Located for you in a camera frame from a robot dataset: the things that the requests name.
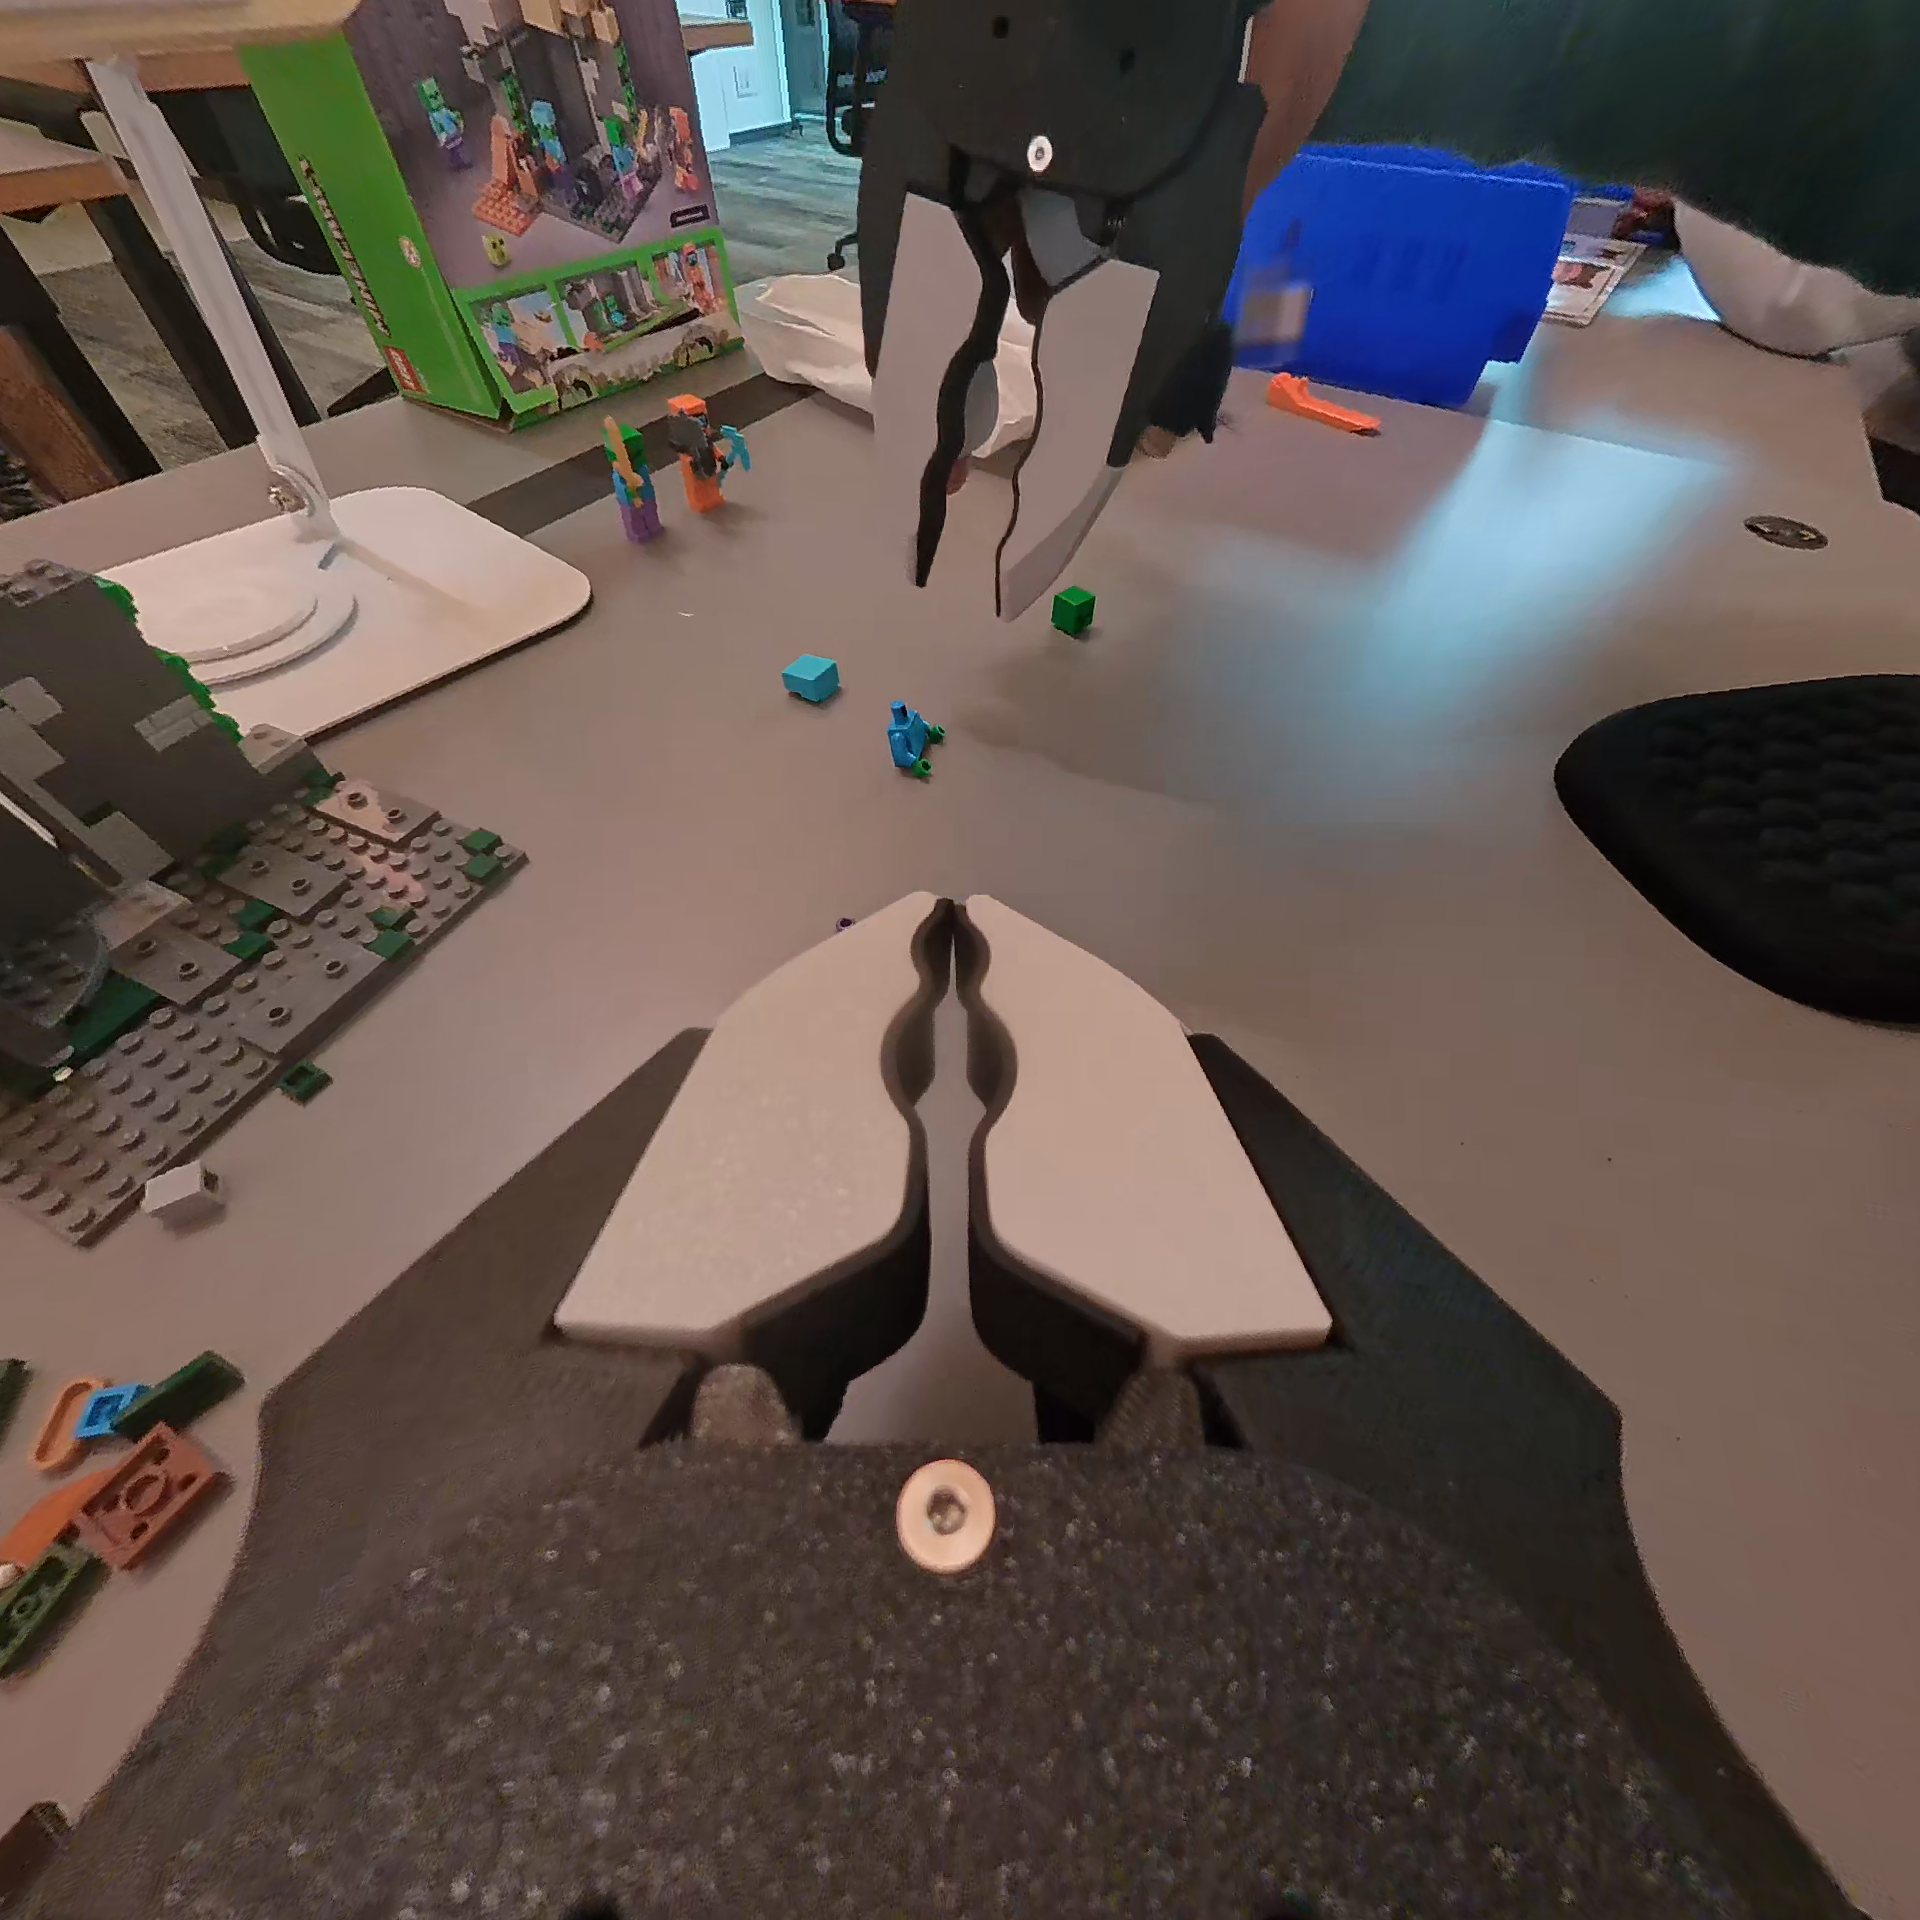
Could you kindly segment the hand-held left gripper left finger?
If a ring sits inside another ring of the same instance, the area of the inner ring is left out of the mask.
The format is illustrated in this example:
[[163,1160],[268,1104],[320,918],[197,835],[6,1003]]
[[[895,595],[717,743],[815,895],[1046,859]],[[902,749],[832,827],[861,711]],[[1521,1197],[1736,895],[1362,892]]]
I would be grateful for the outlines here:
[[553,1327],[748,1358],[815,1443],[934,1297],[920,1083],[953,895],[909,892],[693,1042]]

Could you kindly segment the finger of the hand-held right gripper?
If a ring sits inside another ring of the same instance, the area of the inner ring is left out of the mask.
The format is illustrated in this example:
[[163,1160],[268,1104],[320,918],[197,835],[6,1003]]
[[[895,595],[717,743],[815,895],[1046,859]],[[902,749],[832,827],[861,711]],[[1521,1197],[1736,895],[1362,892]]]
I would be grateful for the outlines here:
[[902,256],[875,337],[875,451],[909,543],[909,584],[934,584],[949,491],[997,429],[1007,256],[978,222],[934,191],[902,205]]
[[1033,438],[1010,469],[1010,524],[997,543],[1007,626],[1028,612],[1062,584],[1102,500],[1121,491],[1126,451],[1110,443],[1132,386],[1148,303],[1159,303],[1159,266],[1094,256],[1033,319],[1033,349],[1028,349]]

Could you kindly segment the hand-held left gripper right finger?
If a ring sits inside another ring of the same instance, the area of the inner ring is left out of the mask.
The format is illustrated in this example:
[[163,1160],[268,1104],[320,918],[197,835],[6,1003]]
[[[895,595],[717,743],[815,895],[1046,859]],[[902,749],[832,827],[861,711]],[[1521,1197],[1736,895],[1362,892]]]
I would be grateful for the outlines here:
[[975,892],[953,906],[975,1327],[1069,1435],[1145,1365],[1321,1350],[1333,1312],[1201,1036],[1121,962]]

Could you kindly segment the small orange grey brick model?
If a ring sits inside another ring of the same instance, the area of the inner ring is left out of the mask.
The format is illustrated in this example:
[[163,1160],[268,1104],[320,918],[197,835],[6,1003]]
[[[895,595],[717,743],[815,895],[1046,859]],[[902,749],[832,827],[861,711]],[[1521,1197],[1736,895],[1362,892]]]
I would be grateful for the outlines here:
[[684,451],[684,491],[693,522],[733,500],[733,469],[755,469],[748,429],[710,418],[701,394],[666,394],[666,438]]

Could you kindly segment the blue plastic bin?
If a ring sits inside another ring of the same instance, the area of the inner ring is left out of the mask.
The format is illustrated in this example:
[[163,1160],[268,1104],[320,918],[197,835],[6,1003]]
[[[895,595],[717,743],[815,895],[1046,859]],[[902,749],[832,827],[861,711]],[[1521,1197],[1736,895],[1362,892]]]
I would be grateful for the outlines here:
[[1429,143],[1305,143],[1242,224],[1232,366],[1464,403],[1545,319],[1571,181]]

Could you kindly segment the person's right forearm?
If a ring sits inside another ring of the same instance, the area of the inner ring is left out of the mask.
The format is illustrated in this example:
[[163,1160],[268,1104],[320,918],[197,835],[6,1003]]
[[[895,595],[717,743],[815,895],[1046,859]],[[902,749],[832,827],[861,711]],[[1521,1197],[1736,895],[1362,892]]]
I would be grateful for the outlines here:
[[1370,0],[1311,140],[1662,186],[1920,288],[1912,0]]

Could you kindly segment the person's right hand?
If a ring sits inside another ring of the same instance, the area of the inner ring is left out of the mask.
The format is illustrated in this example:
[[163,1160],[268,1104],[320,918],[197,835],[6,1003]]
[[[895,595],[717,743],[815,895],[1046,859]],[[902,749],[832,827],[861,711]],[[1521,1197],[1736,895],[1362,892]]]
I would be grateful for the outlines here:
[[1333,94],[1333,73],[1362,43],[1370,0],[1273,0],[1245,26],[1245,79],[1267,86],[1267,130],[1245,153],[1245,186],[1242,213],[1267,205],[1267,186],[1296,165],[1296,143],[1311,140],[1311,125]]

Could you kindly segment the white crumpled paper bag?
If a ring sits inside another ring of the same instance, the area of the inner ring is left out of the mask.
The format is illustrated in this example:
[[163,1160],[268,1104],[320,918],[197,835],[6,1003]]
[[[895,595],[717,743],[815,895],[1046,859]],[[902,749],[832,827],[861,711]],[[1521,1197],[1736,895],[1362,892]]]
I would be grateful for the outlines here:
[[[786,386],[815,386],[854,409],[875,409],[875,373],[867,373],[867,337],[861,337],[861,280],[854,274],[765,274],[736,280],[736,321],[748,349],[768,377]],[[997,332],[997,429],[975,451],[1007,451],[1033,438],[1033,321],[1020,304],[1007,304]]]

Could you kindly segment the brick set cardboard box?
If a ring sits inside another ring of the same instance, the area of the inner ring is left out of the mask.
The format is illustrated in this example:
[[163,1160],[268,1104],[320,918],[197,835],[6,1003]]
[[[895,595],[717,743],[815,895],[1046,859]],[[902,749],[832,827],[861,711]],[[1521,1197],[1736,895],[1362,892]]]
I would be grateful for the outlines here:
[[748,349],[672,0],[359,0],[244,79],[398,394],[520,429]]

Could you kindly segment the printed paper leaflet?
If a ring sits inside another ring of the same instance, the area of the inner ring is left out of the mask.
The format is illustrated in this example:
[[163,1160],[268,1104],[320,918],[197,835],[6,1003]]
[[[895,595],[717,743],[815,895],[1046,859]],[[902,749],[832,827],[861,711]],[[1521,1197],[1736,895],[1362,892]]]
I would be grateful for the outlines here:
[[1545,321],[1597,321],[1633,256],[1643,256],[1633,191],[1571,191],[1538,319]]

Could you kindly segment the white rounded board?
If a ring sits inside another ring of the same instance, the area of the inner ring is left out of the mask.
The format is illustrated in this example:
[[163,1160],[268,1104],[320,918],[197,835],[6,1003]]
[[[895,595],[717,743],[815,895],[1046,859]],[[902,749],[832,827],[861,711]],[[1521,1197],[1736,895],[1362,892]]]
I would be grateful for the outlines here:
[[593,611],[593,575],[424,491],[330,491],[320,522],[260,522],[131,569],[138,634],[244,727],[330,733]]

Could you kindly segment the grey brick building model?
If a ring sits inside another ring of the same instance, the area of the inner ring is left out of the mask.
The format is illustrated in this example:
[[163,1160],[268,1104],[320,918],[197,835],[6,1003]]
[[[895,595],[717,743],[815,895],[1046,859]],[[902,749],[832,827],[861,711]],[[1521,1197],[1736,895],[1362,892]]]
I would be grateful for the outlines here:
[[0,584],[0,1197],[93,1249],[312,1057],[520,845],[244,727],[120,584]]

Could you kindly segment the scatter of small loose bricks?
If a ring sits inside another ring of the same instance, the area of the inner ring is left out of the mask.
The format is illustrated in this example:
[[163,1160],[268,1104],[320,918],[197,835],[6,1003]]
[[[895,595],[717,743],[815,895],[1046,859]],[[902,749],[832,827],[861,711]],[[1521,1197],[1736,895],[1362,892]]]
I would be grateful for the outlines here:
[[205,1415],[244,1389],[228,1350],[170,1377],[62,1377],[36,1423],[36,1505],[0,1505],[0,1676],[36,1676],[80,1600],[170,1556],[217,1498],[228,1469]]

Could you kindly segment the wooden top office table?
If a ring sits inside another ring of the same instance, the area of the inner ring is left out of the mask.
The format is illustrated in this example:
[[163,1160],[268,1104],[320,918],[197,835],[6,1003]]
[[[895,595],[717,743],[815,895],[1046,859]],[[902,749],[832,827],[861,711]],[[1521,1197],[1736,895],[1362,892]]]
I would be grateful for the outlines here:
[[[285,252],[285,232],[312,232],[300,181],[250,94],[250,73],[233,49],[178,49],[178,60],[138,60],[143,94],[163,102],[178,153],[205,170],[205,213],[233,213],[250,244],[268,244],[268,256],[310,266],[300,252]],[[178,366],[178,377],[197,386],[205,418],[217,429],[217,443],[250,443],[250,409],[244,386],[178,274],[178,256],[163,252],[131,165],[100,143],[106,102],[93,86],[93,73],[62,67],[0,67],[0,125],[6,130],[44,130],[51,143],[75,143],[100,186],[62,186],[62,205],[80,205],[80,222],[100,224],[113,274],[131,280],[131,303],[143,304],[163,355]]]

